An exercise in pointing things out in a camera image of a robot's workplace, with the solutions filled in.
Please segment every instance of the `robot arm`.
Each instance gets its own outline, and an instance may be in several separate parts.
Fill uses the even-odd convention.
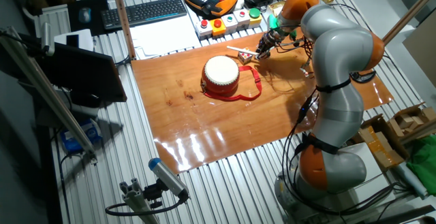
[[[259,41],[258,58],[269,57],[269,50],[282,42],[299,25],[306,11],[320,3],[320,0],[286,0],[278,17],[271,15],[268,19],[271,30]]]
[[[349,84],[349,73],[376,66],[383,57],[383,41],[319,0],[287,0],[280,15],[269,21],[272,28],[259,42],[259,59],[268,57],[270,48],[298,25],[315,44],[312,65],[320,104],[309,138],[335,148],[311,144],[302,150],[296,186],[311,199],[319,192],[355,187],[366,178],[363,160],[338,150],[358,131],[364,110],[359,92]]]

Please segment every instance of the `red button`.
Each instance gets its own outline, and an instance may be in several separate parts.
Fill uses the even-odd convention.
[[[213,25],[215,27],[221,27],[221,21],[220,20],[215,20],[215,22],[213,23]]]
[[[207,20],[202,20],[202,27],[207,27]]]

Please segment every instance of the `drumstick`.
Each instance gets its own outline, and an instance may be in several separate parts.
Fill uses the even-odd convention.
[[[259,53],[257,52],[253,52],[250,50],[244,50],[244,49],[240,49],[240,48],[236,48],[236,47],[231,47],[231,46],[227,46],[227,48],[229,48],[230,50],[236,50],[245,54],[252,54],[253,56],[257,56]]]

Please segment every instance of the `white drumhead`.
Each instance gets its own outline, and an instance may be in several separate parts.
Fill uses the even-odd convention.
[[[229,57],[212,57],[206,63],[204,72],[207,78],[219,85],[233,83],[239,76],[238,64]]]

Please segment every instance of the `red strap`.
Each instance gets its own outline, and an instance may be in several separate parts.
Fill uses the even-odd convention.
[[[233,96],[233,97],[225,97],[222,95],[218,95],[214,92],[211,91],[206,91],[204,93],[204,95],[206,95],[207,97],[213,98],[213,99],[220,99],[222,101],[237,101],[239,99],[242,99],[244,101],[254,101],[256,98],[258,98],[260,96],[260,94],[262,94],[262,84],[260,82],[260,77],[259,77],[259,73],[258,71],[256,71],[255,69],[253,69],[251,66],[241,66],[239,67],[239,71],[247,71],[247,70],[251,70],[251,72],[253,73],[253,77],[254,77],[254,82],[256,83],[256,87],[259,90],[259,93],[253,97],[246,97],[244,95],[237,95],[237,96]]]

